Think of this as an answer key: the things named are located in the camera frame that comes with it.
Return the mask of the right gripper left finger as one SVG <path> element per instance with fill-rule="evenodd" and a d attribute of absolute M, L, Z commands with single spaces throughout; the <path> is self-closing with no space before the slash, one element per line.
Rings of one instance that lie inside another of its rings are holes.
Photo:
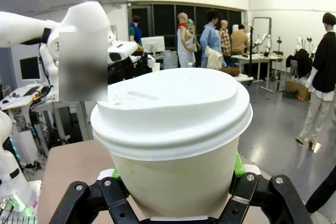
<path fill-rule="evenodd" d="M 109 213 L 108 223 L 141 223 L 127 201 L 125 186 L 113 177 L 96 180 L 90 186 L 72 182 L 50 223 L 93 223 L 101 211 Z"/>

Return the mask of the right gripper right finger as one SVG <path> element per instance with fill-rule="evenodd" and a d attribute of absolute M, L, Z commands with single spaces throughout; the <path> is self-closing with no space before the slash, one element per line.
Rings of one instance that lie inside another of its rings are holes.
<path fill-rule="evenodd" d="M 259 207 L 270 223 L 313 223 L 289 177 L 266 179 L 248 171 L 239 155 L 229 192 L 219 223 L 243 223 L 251 206 Z"/>

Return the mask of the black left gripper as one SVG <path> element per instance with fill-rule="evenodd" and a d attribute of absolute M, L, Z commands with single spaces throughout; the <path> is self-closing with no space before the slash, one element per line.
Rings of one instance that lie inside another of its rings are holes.
<path fill-rule="evenodd" d="M 150 64 L 153 57 L 148 53 L 141 56 L 130 56 L 108 66 L 107 83 L 114 84 L 123 80 L 133 79 L 152 72 Z"/>

